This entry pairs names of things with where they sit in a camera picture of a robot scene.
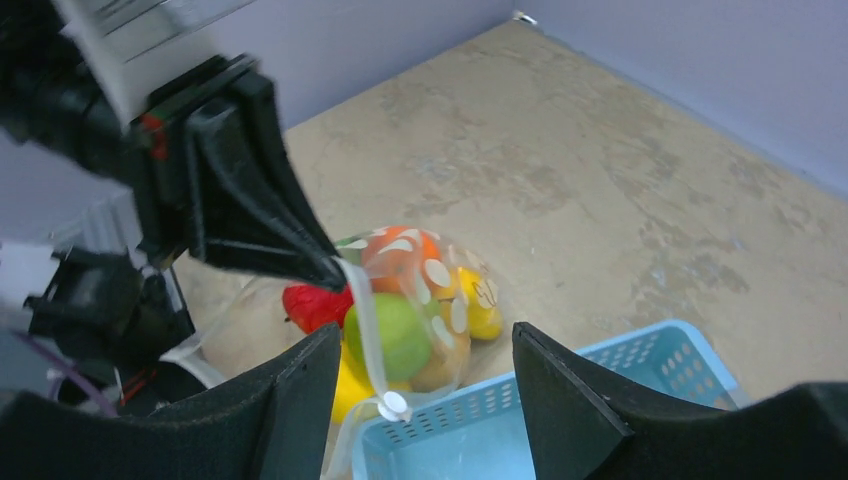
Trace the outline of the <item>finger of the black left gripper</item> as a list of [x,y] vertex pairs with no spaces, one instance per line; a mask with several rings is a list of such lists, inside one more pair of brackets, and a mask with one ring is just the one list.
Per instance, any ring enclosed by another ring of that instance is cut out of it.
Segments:
[[336,250],[314,242],[291,244],[284,241],[282,246],[267,246],[212,238],[192,244],[188,253],[214,268],[296,280],[334,292],[341,291],[347,284],[335,260]]

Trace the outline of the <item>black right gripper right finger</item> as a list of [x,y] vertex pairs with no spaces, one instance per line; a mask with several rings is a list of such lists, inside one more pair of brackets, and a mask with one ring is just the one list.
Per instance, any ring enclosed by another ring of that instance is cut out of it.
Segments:
[[657,392],[535,326],[512,356],[539,479],[843,479],[847,386],[808,382],[726,411]]

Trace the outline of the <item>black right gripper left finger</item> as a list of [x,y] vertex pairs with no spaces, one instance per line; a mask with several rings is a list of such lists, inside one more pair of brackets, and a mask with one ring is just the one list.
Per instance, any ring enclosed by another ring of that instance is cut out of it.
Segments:
[[147,417],[1,393],[4,479],[317,479],[340,360],[324,326],[282,354]]

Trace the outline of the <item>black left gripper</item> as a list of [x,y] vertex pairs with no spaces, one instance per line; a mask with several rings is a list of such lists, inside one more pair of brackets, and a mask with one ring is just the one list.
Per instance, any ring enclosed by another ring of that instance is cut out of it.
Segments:
[[245,265],[259,244],[335,249],[289,162],[273,82],[208,35],[239,8],[2,3],[2,132],[123,188],[60,222],[56,250]]

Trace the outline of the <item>red textured strawberry fruit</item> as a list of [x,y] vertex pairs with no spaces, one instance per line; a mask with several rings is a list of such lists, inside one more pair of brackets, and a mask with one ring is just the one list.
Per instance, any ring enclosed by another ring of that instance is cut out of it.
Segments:
[[281,302],[287,319],[305,334],[311,334],[332,323],[343,329],[354,299],[348,286],[341,292],[331,292],[308,284],[293,284],[283,289]]

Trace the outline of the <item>orange fruit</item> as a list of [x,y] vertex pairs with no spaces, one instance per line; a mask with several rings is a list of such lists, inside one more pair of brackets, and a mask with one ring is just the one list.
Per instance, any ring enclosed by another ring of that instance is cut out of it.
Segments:
[[410,269],[422,267],[426,260],[442,260],[440,247],[431,234],[405,225],[372,233],[361,253],[361,264],[380,293],[401,294],[401,280],[410,280]]

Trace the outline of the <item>green pear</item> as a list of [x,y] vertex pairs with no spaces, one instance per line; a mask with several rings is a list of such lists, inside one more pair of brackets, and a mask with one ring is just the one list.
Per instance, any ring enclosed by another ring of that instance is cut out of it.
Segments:
[[[422,320],[417,307],[403,295],[375,293],[374,300],[386,378],[389,382],[407,381],[430,361],[429,320]],[[343,336],[353,358],[364,367],[359,323],[352,306],[344,317]]]

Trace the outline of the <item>clear polka dot zip bag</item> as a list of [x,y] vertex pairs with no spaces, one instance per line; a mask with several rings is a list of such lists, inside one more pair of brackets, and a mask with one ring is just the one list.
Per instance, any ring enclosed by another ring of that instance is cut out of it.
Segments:
[[[384,227],[344,238],[336,244],[335,260],[347,279],[345,287],[348,286],[353,295],[365,367],[376,395],[355,405],[341,424],[333,423],[330,417],[333,442],[322,473],[326,479],[341,479],[348,474],[355,436],[368,420],[376,418],[387,421],[391,426],[410,426],[423,404],[446,396],[465,381],[469,372],[483,361],[488,350],[501,340],[508,325],[499,298],[499,278],[487,262],[452,238],[418,228],[434,237],[441,249],[442,260],[426,260],[422,267],[412,267],[412,278],[401,280],[402,293],[399,295],[405,296],[417,307],[422,320],[429,320],[426,328],[432,348],[437,343],[453,348],[453,336],[460,335],[442,313],[433,293],[438,287],[450,285],[451,271],[457,267],[477,270],[496,283],[504,329],[493,341],[471,339],[467,375],[458,385],[423,393],[413,391],[411,386],[409,390],[391,390],[383,365],[374,300],[374,294],[380,292],[374,291],[371,276],[361,264],[367,238],[372,233],[381,233]],[[308,335],[287,319],[282,306],[282,291],[293,284],[307,283],[264,276],[251,278],[237,294],[227,299],[224,308],[207,326],[168,351],[165,360],[186,368],[197,375],[202,384],[213,387],[285,351]]]

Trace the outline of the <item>round yellow lemon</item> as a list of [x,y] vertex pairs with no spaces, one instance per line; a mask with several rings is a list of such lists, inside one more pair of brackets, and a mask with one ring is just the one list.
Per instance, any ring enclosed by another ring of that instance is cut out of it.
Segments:
[[457,267],[451,271],[451,283],[438,287],[435,298],[453,329],[473,340],[496,340],[504,329],[498,307],[498,286],[481,272]]

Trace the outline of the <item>yellow-orange potato-like fruit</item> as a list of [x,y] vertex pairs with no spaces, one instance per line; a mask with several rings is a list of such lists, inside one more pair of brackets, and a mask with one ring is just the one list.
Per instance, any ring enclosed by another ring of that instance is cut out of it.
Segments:
[[409,381],[413,391],[432,392],[456,386],[465,379],[470,362],[471,338],[460,334],[454,335],[453,340],[453,348],[444,343],[433,347],[428,364]]

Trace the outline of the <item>elongated yellow mango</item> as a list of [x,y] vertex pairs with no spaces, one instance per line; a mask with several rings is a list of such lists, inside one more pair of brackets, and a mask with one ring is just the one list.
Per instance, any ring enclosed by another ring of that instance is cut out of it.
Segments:
[[[408,379],[413,375],[410,360],[403,357],[392,358],[386,356],[386,373],[391,377],[389,387],[391,390],[409,390]],[[367,369],[351,352],[348,342],[341,342],[341,357],[338,369],[338,377],[334,400],[332,405],[331,420],[335,424],[341,424],[346,415],[359,402],[374,397],[375,389],[372,386]]]

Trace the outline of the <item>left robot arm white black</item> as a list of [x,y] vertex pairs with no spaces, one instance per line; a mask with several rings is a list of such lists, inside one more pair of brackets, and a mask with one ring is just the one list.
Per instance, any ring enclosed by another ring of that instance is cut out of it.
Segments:
[[[156,272],[181,253],[216,268],[340,291],[346,279],[289,162],[273,81],[256,62],[205,54],[121,125],[50,1],[1,5],[1,124],[129,187],[140,251]],[[148,293],[127,254],[70,247],[58,276],[25,297],[30,332],[78,360],[148,371],[190,332]]]

